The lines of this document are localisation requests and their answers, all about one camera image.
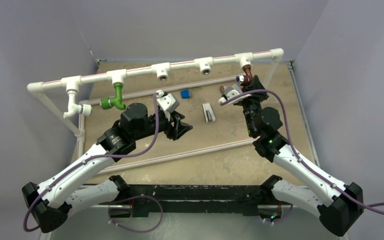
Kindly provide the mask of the brown water faucet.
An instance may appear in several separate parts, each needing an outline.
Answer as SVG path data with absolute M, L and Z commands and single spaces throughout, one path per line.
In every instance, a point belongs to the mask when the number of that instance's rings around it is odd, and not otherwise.
M 252 82 L 253 75 L 251 69 L 252 67 L 249 64 L 242 67 L 243 73 L 238 74 L 235 78 L 238 85 L 248 86 Z

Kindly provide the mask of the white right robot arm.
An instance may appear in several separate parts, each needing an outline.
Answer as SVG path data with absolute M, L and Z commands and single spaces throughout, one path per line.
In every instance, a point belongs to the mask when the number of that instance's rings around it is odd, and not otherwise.
M 332 234 L 343 237 L 363 214 L 363 189 L 355 182 L 345 183 L 302 155 L 293 145 L 289 133 L 283 136 L 280 127 L 288 128 L 286 119 L 273 107 L 262 107 L 269 95 L 257 76 L 236 77 L 239 99 L 248 135 L 254 138 L 254 149 L 263 158 L 283 168 L 304 186 L 293 186 L 280 177 L 263 187 L 260 196 L 268 204 L 276 200 L 288 202 L 317 217 Z

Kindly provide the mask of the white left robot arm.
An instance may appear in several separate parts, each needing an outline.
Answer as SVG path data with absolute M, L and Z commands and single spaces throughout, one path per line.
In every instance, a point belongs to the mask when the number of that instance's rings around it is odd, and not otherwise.
M 91 206 L 114 201 L 126 203 L 129 191 L 120 176 L 94 187 L 79 189 L 98 172 L 123 158 L 134 158 L 148 152 L 164 133 L 176 141 L 193 129 L 184 123 L 185 116 L 170 106 L 154 104 L 155 113 L 148 114 L 142 103 L 132 103 L 81 157 L 55 176 L 39 183 L 29 182 L 21 189 L 28 208 L 23 228 L 26 232 L 49 233 L 59 228 L 72 215 Z

